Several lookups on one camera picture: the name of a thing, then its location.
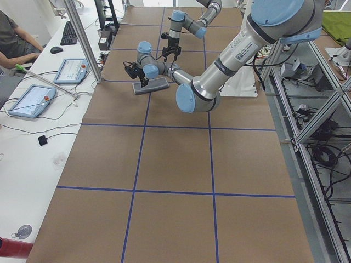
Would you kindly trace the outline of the person's forearm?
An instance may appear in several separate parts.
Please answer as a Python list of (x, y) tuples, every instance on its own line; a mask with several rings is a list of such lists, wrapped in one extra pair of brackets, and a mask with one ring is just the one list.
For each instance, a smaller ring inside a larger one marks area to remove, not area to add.
[(16, 64), (22, 65), (30, 62), (34, 62), (40, 53), (29, 53), (24, 56), (15, 57), (15, 58), (7, 58), (3, 53), (1, 53), (1, 67), (6, 69), (12, 69), (16, 67)]

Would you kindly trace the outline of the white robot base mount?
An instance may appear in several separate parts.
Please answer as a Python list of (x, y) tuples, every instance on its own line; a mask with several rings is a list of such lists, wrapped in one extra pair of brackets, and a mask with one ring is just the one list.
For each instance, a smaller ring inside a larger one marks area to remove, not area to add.
[(220, 94), (229, 97), (256, 98), (258, 93), (255, 83), (254, 71), (250, 67), (243, 67), (225, 82)]

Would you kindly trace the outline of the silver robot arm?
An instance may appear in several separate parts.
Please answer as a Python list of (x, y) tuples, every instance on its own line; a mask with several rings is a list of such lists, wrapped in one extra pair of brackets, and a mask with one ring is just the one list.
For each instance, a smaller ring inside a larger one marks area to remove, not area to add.
[(324, 1), (253, 1), (244, 29), (200, 76), (191, 76), (174, 63), (157, 61), (152, 46), (138, 44), (131, 65), (135, 95), (168, 88), (166, 77), (178, 83), (176, 103), (182, 112), (208, 112), (220, 103), (220, 88), (268, 44), (297, 44), (317, 39), (322, 30)]
[(182, 29), (186, 29), (195, 37), (202, 39), (206, 32), (208, 25), (216, 18), (222, 9), (222, 1), (197, 1), (207, 8), (206, 12), (197, 20), (192, 19), (186, 12), (181, 10), (173, 10), (169, 20), (171, 21), (170, 29), (161, 35), (162, 39), (167, 39), (167, 46), (162, 49), (162, 57), (164, 62), (167, 61), (168, 56), (174, 54), (174, 60), (181, 54), (181, 47), (179, 46), (180, 35)]

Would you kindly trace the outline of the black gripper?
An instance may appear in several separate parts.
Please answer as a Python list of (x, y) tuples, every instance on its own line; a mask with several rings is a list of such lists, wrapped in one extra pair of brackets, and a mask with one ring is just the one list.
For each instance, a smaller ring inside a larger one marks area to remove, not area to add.
[(149, 83), (149, 79), (145, 76), (144, 71), (140, 68), (137, 68), (136, 72), (137, 72), (137, 77), (139, 78), (141, 87), (147, 86)]
[(164, 57), (164, 62), (167, 61), (168, 56), (174, 54), (174, 61), (177, 60), (177, 57), (181, 54), (181, 47), (179, 46), (180, 38), (168, 38), (167, 47), (163, 47), (162, 56)]

